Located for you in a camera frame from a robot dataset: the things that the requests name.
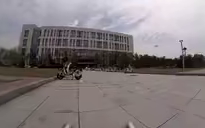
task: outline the sky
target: sky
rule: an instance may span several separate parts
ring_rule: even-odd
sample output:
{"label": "sky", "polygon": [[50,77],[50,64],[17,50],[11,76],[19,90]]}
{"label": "sky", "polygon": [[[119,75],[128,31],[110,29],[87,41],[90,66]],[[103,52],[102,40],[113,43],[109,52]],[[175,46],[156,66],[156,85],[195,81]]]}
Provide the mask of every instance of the sky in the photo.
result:
{"label": "sky", "polygon": [[0,46],[18,45],[23,24],[80,26],[134,37],[134,52],[205,54],[205,0],[0,0]]}

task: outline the paved plaza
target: paved plaza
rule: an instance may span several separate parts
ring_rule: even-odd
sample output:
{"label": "paved plaza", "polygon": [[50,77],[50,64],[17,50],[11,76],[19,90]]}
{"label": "paved plaza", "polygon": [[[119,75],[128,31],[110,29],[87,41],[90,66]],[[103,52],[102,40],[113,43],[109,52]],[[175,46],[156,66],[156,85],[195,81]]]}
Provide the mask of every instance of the paved plaza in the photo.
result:
{"label": "paved plaza", "polygon": [[205,128],[205,77],[84,72],[0,106],[0,128]]}

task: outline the motorcycle wheel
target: motorcycle wheel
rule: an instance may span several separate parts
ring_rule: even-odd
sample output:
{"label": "motorcycle wheel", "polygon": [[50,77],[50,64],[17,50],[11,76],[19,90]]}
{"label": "motorcycle wheel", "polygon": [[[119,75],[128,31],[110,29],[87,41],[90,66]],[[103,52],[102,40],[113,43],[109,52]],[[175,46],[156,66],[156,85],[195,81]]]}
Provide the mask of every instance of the motorcycle wheel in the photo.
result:
{"label": "motorcycle wheel", "polygon": [[80,80],[82,78],[82,75],[75,76],[76,80]]}
{"label": "motorcycle wheel", "polygon": [[63,78],[64,78],[64,76],[62,76],[61,74],[57,74],[57,78],[59,79],[59,80],[62,80]]}

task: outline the motorcyclist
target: motorcyclist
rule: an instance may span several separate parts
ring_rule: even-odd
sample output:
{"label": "motorcyclist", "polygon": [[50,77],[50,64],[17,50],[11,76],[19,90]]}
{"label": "motorcyclist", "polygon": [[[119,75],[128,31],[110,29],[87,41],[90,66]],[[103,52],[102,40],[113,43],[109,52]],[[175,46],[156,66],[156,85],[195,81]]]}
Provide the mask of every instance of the motorcyclist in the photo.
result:
{"label": "motorcyclist", "polygon": [[67,74],[68,73],[68,66],[69,66],[69,64],[71,63],[70,61],[69,61],[69,59],[68,59],[68,57],[64,57],[63,58],[63,60],[62,60],[62,62],[63,62],[63,68],[65,69],[65,73]]}

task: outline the street lamp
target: street lamp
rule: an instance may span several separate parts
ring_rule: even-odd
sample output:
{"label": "street lamp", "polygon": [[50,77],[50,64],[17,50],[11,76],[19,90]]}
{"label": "street lamp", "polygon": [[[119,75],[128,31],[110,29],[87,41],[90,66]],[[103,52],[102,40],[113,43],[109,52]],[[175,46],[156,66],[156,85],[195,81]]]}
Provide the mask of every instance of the street lamp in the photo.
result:
{"label": "street lamp", "polygon": [[184,51],[186,51],[187,48],[183,47],[183,40],[179,40],[179,42],[181,43],[181,52],[182,52],[182,71],[184,71],[184,68],[185,68],[185,64],[184,64]]}

